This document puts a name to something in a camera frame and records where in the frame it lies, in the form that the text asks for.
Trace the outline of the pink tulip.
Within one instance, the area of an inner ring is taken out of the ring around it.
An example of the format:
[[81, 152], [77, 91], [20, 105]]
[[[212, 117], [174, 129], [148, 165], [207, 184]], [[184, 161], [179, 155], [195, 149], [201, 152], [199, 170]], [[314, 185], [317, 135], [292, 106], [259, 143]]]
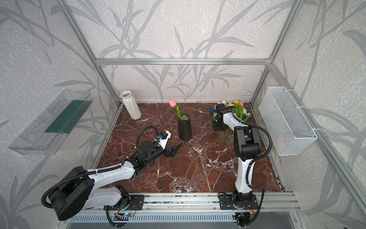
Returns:
[[175, 109], [176, 109], [176, 111], [177, 111], [177, 114], [178, 114], [178, 117], [179, 117], [180, 121], [186, 121], [186, 115], [184, 115], [184, 114], [182, 115], [182, 114], [181, 114], [180, 109], [179, 109], [179, 105], [176, 103], [176, 101], [175, 101], [175, 100], [171, 99], [171, 100], [169, 101], [169, 105], [170, 105], [171, 107], [173, 107], [173, 108], [175, 108]]

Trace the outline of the black cylindrical vase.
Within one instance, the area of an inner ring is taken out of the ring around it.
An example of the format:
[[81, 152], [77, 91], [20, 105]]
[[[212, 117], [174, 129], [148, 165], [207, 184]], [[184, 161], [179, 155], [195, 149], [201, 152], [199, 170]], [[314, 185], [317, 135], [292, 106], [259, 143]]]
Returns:
[[187, 114], [183, 120], [178, 120], [178, 136], [183, 141], [189, 141], [192, 137], [191, 120]]

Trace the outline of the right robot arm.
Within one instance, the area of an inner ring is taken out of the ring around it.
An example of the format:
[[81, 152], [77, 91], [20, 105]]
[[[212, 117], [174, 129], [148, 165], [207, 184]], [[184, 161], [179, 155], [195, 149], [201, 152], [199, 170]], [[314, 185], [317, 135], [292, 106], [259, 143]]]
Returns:
[[258, 208], [257, 199], [253, 194], [254, 189], [265, 192], [264, 186], [252, 186], [252, 176], [255, 160], [261, 152], [259, 129], [248, 125], [240, 119], [235, 111], [237, 107], [217, 104], [214, 107], [212, 122], [214, 131], [226, 131], [228, 128], [234, 132], [234, 153], [238, 158], [237, 179], [231, 195], [219, 193], [221, 210], [255, 210]]

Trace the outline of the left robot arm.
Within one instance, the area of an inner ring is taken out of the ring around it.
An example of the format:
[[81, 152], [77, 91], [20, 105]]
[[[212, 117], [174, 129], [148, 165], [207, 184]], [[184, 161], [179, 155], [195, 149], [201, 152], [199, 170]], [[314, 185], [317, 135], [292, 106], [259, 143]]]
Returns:
[[108, 188], [107, 185], [141, 175], [149, 163], [162, 155], [174, 157], [180, 147], [176, 145], [164, 149], [151, 141], [144, 141], [130, 158], [116, 166], [90, 170], [74, 168], [59, 186], [47, 194], [58, 220], [70, 219], [81, 210], [126, 203], [129, 197], [127, 191], [122, 187]]

